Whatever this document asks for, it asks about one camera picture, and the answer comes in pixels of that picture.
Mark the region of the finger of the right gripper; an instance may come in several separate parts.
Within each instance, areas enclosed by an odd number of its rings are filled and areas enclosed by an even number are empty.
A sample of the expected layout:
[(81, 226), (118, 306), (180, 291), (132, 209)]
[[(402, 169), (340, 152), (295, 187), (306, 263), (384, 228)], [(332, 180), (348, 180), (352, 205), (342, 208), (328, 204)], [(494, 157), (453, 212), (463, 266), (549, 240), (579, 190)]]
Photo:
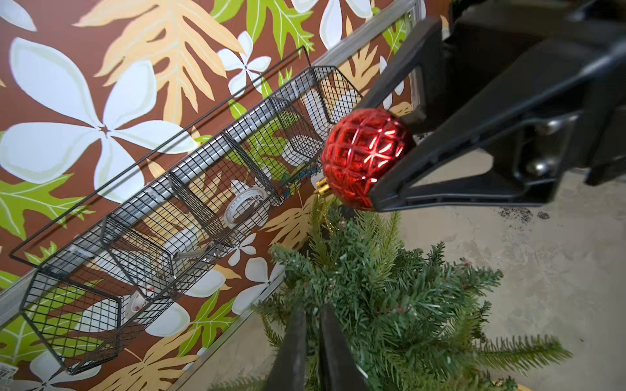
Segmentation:
[(415, 135), (434, 131), (445, 117), (449, 87), (440, 18), (428, 17), (416, 24), (356, 107), (378, 107), (414, 70), (418, 73), (420, 104), (402, 121)]

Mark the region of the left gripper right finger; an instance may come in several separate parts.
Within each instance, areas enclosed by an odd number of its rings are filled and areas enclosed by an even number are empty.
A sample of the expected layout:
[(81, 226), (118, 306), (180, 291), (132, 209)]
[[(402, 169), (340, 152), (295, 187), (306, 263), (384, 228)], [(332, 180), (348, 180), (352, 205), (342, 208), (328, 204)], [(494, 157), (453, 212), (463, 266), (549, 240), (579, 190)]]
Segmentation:
[(334, 307), (324, 304), (320, 313), (320, 385), (322, 390), (368, 390), (365, 377), (352, 357)]

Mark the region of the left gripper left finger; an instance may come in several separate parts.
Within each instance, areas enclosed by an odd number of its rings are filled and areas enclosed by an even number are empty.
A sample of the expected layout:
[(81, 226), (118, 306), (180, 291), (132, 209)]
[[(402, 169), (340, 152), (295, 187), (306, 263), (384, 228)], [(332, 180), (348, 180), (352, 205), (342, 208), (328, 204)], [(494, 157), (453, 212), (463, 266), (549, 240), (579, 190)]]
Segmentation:
[(291, 323), (263, 390), (304, 390), (306, 374), (306, 316), (304, 310), (293, 313)]

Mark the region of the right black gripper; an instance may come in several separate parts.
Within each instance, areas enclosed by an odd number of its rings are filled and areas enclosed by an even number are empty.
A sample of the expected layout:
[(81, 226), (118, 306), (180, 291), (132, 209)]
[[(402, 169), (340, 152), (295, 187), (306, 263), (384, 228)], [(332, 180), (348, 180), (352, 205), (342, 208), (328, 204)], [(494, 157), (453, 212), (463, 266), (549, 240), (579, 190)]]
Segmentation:
[(485, 1), (443, 47), (447, 117), (373, 187), (375, 210), (539, 206), (570, 169), (624, 177), (624, 2)]

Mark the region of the red faceted ball ornament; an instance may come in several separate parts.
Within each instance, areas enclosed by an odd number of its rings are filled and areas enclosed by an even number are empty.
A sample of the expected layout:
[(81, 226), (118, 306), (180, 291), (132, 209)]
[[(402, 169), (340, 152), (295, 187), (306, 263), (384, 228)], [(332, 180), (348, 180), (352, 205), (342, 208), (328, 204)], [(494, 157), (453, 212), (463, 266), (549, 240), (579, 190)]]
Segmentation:
[(325, 185), (345, 205), (373, 211), (370, 191), (416, 146), (399, 117), (384, 109), (356, 109), (337, 123), (324, 144)]

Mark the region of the small green christmas tree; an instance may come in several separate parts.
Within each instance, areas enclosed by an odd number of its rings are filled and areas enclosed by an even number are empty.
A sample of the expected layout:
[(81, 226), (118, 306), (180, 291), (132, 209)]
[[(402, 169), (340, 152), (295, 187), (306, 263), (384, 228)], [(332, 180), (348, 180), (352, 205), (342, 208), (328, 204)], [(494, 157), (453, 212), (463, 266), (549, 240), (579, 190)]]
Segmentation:
[(371, 390), (515, 390), (515, 373), (570, 358), (549, 335), (488, 338), (492, 306), (485, 296), (502, 273), (448, 262), (443, 244), (406, 249), (400, 224), (396, 212), (348, 217), (336, 198), (318, 197), (308, 251), (272, 246), (283, 285), (251, 307), (274, 349), (286, 344), (276, 328), (303, 311), (306, 389), (321, 388), (320, 319), (327, 304)]

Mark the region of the white tape roll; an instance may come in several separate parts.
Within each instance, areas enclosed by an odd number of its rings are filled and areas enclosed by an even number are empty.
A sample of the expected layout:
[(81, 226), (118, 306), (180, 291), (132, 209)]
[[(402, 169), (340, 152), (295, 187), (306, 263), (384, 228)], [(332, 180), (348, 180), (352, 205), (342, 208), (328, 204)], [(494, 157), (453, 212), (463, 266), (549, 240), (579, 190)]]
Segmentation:
[(226, 225), (235, 227), (245, 222), (253, 223), (254, 226), (264, 225), (269, 215), (267, 196), (262, 187), (249, 187), (236, 195), (224, 213)]

